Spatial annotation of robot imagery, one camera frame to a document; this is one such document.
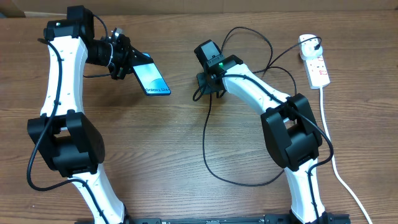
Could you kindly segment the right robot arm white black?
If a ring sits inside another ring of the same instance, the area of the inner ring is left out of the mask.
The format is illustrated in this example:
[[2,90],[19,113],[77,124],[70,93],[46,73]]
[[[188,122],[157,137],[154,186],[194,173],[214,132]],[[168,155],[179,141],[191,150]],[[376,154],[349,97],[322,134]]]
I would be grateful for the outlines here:
[[316,172],[324,133],[316,124],[307,98],[300,93],[289,96],[273,89],[240,58],[225,57],[212,40],[200,44],[194,53],[204,70],[198,94],[205,90],[226,91],[260,115],[266,149],[288,179],[294,221],[325,223]]

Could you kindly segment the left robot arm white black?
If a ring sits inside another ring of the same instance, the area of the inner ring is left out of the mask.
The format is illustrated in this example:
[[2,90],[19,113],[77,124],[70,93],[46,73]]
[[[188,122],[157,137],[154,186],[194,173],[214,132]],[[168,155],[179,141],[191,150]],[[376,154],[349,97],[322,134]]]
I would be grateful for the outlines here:
[[28,120],[27,132],[33,155],[41,155],[64,184],[78,189],[95,223],[131,223],[104,171],[102,135],[84,112],[83,71],[88,63],[104,66],[112,79],[121,80],[153,60],[118,30],[95,39],[95,20],[84,6],[70,6],[65,19],[47,23],[40,40],[50,55],[47,95],[40,116]]

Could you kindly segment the black smartphone blue screen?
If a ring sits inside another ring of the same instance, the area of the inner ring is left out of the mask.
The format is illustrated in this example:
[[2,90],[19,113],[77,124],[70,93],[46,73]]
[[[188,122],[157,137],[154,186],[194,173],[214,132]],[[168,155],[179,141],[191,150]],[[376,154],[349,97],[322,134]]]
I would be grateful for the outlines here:
[[133,72],[147,96],[167,96],[171,90],[155,63],[132,66]]

